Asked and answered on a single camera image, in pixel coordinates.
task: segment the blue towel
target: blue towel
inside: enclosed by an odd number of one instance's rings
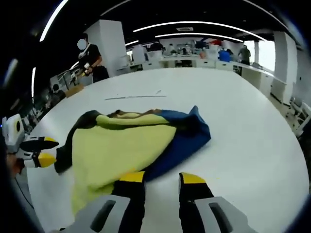
[[[176,167],[211,139],[209,127],[201,118],[197,106],[194,106],[188,114],[162,110],[157,115],[176,126],[177,130],[163,153],[145,169],[146,181],[151,181]]]

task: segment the cardboard box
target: cardboard box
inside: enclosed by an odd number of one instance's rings
[[[83,90],[83,85],[82,84],[78,84],[76,86],[74,86],[73,88],[69,89],[68,91],[65,92],[66,94],[66,98],[69,98],[70,96],[73,96],[74,94],[80,92]]]

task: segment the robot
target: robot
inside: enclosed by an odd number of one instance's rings
[[[49,150],[59,143],[50,137],[27,136],[19,114],[2,119],[2,135],[7,152],[22,159],[25,167],[47,167],[56,162]]]
[[[62,233],[139,233],[144,218],[144,171],[128,173],[102,196],[81,209]],[[214,197],[201,177],[179,174],[179,218],[183,233],[256,233],[247,217],[222,197]]]
[[[20,115],[2,120],[2,134],[9,153],[26,167],[48,167],[56,159],[45,150],[59,145],[50,137],[27,137]],[[144,171],[123,175],[111,195],[101,196],[81,209],[75,222],[62,233],[139,233],[145,215]],[[179,218],[184,233],[256,233],[247,217],[222,197],[214,197],[202,178],[179,174]]]

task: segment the yellow towel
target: yellow towel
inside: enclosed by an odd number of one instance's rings
[[[166,119],[154,114],[134,119],[100,115],[96,121],[97,126],[77,129],[73,135],[74,214],[98,196],[111,194],[113,182],[123,174],[149,166],[176,131],[175,127],[166,125]]]

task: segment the window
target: window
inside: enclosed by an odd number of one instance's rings
[[[245,41],[244,44],[247,46],[248,50],[251,52],[251,57],[249,62],[253,63],[255,61],[255,42],[252,40]]]
[[[274,72],[276,65],[274,41],[259,41],[259,65]]]

